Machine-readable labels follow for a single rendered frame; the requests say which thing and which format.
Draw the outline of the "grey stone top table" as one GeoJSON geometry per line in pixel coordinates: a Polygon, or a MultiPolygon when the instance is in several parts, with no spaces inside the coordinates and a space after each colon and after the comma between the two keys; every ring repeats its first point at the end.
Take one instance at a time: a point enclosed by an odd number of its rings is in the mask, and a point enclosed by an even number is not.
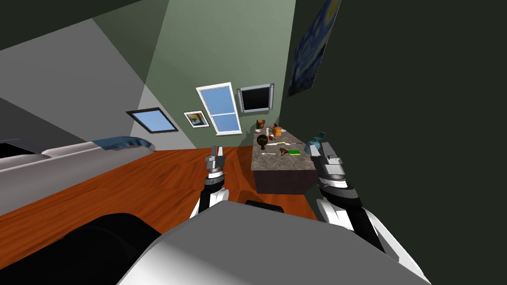
{"type": "Polygon", "coordinates": [[[251,170],[254,174],[256,192],[263,194],[305,194],[317,183],[317,172],[310,155],[304,152],[305,144],[288,131],[269,143],[285,142],[281,145],[268,145],[261,150],[256,138],[265,135],[265,130],[253,134],[251,170]],[[298,150],[301,155],[280,156],[279,148],[298,150]],[[261,155],[262,152],[275,152],[276,155],[261,155]]]}

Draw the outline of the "teal kettle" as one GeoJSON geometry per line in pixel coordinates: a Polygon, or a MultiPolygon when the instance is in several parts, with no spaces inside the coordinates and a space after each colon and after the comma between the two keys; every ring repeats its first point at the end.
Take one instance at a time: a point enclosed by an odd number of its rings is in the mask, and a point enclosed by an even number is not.
{"type": "Polygon", "coordinates": [[[304,147],[304,151],[307,153],[307,154],[311,154],[311,149],[310,147],[313,145],[315,146],[315,148],[317,149],[317,151],[320,150],[321,148],[321,140],[323,140],[326,136],[326,133],[324,132],[319,132],[319,135],[316,136],[316,137],[313,137],[311,141],[308,141],[306,142],[305,144],[305,147],[304,147]]]}

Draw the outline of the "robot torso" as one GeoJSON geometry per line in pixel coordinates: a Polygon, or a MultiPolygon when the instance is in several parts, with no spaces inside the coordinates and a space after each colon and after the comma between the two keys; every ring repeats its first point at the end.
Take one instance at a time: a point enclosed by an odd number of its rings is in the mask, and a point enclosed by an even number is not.
{"type": "Polygon", "coordinates": [[[430,285],[352,231],[222,201],[157,238],[118,285],[430,285]]]}

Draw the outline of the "blue night sky painting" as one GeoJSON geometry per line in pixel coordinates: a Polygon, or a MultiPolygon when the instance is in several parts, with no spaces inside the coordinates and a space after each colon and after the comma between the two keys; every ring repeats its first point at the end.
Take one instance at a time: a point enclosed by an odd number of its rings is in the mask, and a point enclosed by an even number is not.
{"type": "Polygon", "coordinates": [[[287,96],[313,87],[342,0],[326,0],[295,49],[287,96]]]}

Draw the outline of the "small framed picture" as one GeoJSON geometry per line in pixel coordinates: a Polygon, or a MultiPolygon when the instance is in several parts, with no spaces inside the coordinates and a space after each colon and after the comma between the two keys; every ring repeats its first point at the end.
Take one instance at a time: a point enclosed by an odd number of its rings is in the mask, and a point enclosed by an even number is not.
{"type": "Polygon", "coordinates": [[[207,122],[202,110],[184,112],[183,114],[191,124],[192,128],[209,127],[209,123],[207,122]]]}

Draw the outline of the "dark framed window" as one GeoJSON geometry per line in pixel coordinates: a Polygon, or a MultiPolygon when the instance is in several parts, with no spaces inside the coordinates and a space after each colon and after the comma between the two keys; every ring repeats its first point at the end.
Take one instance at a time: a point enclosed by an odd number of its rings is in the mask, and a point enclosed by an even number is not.
{"type": "Polygon", "coordinates": [[[171,122],[160,107],[126,111],[149,134],[175,133],[177,127],[171,122]]]}

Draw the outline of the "grey sofa with blue cushion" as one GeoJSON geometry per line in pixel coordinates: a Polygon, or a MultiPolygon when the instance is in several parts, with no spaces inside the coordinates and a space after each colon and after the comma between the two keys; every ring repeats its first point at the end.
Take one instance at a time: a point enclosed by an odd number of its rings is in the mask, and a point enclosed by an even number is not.
{"type": "Polygon", "coordinates": [[[0,216],[155,152],[137,137],[112,137],[0,158],[0,216]]]}

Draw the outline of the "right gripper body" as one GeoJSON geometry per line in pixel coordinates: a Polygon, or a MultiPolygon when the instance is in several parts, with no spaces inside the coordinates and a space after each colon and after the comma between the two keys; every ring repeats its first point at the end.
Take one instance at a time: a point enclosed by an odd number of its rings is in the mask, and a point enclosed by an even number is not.
{"type": "Polygon", "coordinates": [[[342,160],[336,155],[312,156],[312,162],[320,176],[343,177],[342,160]]]}

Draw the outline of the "white framed window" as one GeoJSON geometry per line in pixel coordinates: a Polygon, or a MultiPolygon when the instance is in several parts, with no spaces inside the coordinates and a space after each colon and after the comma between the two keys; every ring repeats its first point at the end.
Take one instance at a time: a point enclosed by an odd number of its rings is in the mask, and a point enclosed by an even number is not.
{"type": "Polygon", "coordinates": [[[230,82],[197,87],[196,91],[217,136],[241,135],[241,125],[230,82]]]}

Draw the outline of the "black wall screen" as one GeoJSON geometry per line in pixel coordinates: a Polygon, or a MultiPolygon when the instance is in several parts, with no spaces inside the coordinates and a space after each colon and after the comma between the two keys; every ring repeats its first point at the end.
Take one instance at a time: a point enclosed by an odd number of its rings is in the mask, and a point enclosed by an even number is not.
{"type": "Polygon", "coordinates": [[[268,111],[273,108],[274,84],[237,89],[241,113],[268,111]]]}

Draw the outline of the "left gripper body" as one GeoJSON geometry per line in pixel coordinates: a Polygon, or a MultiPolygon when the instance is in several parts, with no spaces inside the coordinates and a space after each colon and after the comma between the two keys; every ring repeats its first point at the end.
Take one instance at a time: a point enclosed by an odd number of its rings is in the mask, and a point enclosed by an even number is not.
{"type": "Polygon", "coordinates": [[[218,171],[218,169],[222,169],[225,164],[226,156],[207,156],[205,158],[206,161],[206,169],[209,171],[218,171]]]}

